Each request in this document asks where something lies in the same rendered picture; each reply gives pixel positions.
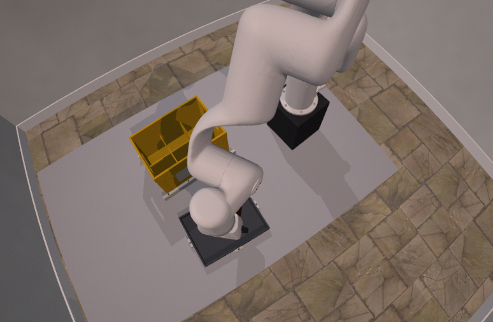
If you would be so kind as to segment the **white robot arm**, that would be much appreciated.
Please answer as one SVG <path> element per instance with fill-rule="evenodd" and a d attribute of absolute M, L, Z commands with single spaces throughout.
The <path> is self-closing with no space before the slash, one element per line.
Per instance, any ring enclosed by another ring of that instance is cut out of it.
<path fill-rule="evenodd" d="M 370 0 L 282 1 L 292 3 L 291 9 L 255 4 L 243 12 L 223 99 L 199 119 L 190 137 L 188 170 L 209 186 L 193 195 L 189 211 L 215 237 L 232 230 L 234 214 L 260 187 L 263 170 L 213 144 L 214 128 L 267 123 L 279 100 L 293 115 L 311 113 L 319 90 L 335 72 L 353 65 L 368 26 Z"/>

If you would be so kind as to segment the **yellow storage crate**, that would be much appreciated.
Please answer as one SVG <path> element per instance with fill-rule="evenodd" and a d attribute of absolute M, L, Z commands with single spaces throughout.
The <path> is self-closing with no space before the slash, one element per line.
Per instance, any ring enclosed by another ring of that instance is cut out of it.
<path fill-rule="evenodd" d="M 206 112 L 198 105 L 184 102 L 129 137 L 151 177 L 166 193 L 192 177 L 187 168 L 190 138 L 186 133 L 191 137 Z M 214 128 L 211 141 L 229 151 L 222 127 Z"/>

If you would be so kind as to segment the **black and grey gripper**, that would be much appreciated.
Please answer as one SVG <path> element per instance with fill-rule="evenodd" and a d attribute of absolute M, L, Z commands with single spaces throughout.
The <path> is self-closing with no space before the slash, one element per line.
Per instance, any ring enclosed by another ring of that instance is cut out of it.
<path fill-rule="evenodd" d="M 234 240 L 240 239 L 241 233 L 248 233 L 248 228 L 244 227 L 242 225 L 243 225 L 243 221 L 242 221 L 241 217 L 239 215 L 235 214 L 235 224 L 234 224 L 232 230 L 228 234 L 220 236 L 220 237 L 226 238 L 226 239 L 234 239 Z M 198 230 L 202 234 L 209 235 L 201 227 L 199 227 L 199 226 L 197 226 L 197 227 L 198 227 Z"/>

